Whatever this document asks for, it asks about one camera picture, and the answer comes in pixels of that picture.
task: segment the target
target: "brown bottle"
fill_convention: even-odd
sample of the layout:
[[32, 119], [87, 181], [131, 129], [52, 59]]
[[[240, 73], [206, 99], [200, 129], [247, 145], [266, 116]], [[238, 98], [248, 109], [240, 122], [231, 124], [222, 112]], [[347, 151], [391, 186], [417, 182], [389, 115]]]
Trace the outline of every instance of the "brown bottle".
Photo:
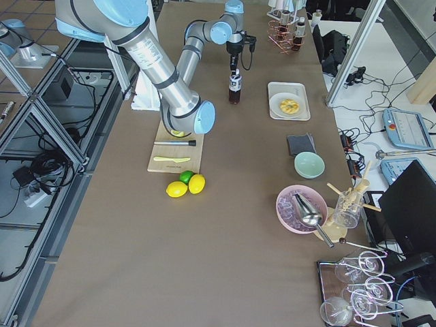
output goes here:
[[300, 20], [297, 22], [295, 26], [294, 38], [292, 39], [292, 47], [291, 50], [299, 51], [302, 45], [302, 39], [305, 36], [305, 18], [300, 17]]
[[230, 75], [229, 79], [229, 102], [238, 104], [240, 100], [240, 88], [242, 87], [242, 76], [239, 75], [239, 69], [236, 69], [234, 75]]
[[280, 16], [279, 28], [277, 29], [277, 41], [283, 41], [287, 38], [287, 25], [289, 24], [289, 17], [291, 12], [289, 10], [283, 10]]

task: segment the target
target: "pink bowl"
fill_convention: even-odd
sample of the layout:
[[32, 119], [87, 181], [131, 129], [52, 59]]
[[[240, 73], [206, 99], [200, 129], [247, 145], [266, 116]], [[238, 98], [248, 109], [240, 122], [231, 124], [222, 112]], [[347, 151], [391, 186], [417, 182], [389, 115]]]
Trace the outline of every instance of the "pink bowl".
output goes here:
[[309, 234], [316, 231], [316, 228], [311, 228], [303, 225], [298, 219], [297, 212], [294, 208], [292, 198], [295, 194], [302, 194], [316, 209], [322, 214], [323, 225], [327, 220], [327, 204], [321, 195], [314, 189], [304, 185], [291, 185], [283, 189], [277, 196], [275, 208], [279, 221], [285, 228], [297, 234]]

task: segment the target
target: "wooden cutting board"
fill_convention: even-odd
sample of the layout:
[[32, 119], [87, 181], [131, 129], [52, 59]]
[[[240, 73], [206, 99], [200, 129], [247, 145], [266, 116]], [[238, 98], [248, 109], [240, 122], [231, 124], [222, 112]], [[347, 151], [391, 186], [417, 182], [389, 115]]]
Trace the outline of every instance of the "wooden cutting board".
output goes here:
[[[200, 173], [200, 163], [202, 160], [204, 134], [191, 134], [185, 138], [176, 138], [171, 136], [166, 130], [162, 122], [159, 123], [159, 128], [156, 133], [156, 141], [169, 141], [169, 140], [196, 140], [196, 146], [186, 145], [153, 145], [151, 151], [149, 172], [170, 172], [180, 174], [185, 170], [192, 170], [196, 174]], [[171, 158], [191, 158], [189, 161], [175, 163], [173, 161], [153, 161], [154, 157], [171, 157]]]

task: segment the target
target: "power strip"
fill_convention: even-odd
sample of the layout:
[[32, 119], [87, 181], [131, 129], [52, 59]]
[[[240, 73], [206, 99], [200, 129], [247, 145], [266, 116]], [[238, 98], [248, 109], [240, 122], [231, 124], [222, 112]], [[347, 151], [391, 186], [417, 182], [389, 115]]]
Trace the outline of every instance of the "power strip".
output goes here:
[[[50, 186], [50, 191], [54, 192], [56, 187]], [[39, 189], [38, 192], [31, 192], [29, 195], [25, 195], [25, 204], [29, 208], [33, 208], [38, 203], [40, 203], [43, 199], [47, 198], [48, 194], [44, 192], [42, 189]]]

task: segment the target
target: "lime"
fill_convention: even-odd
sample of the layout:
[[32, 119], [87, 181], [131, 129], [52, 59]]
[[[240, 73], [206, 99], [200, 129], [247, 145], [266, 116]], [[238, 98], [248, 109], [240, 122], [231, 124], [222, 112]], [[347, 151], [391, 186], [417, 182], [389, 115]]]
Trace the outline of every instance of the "lime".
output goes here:
[[186, 184], [180, 181], [175, 181], [168, 185], [168, 187], [166, 188], [166, 193], [171, 198], [179, 198], [183, 194], [185, 194], [187, 190], [188, 186], [186, 186]]
[[180, 182], [184, 182], [184, 184], [188, 185], [189, 180], [194, 175], [194, 173], [191, 170], [185, 170], [180, 174], [180, 177], [178, 178]]
[[192, 194], [200, 193], [206, 184], [206, 179], [201, 174], [193, 175], [189, 180], [189, 191]]

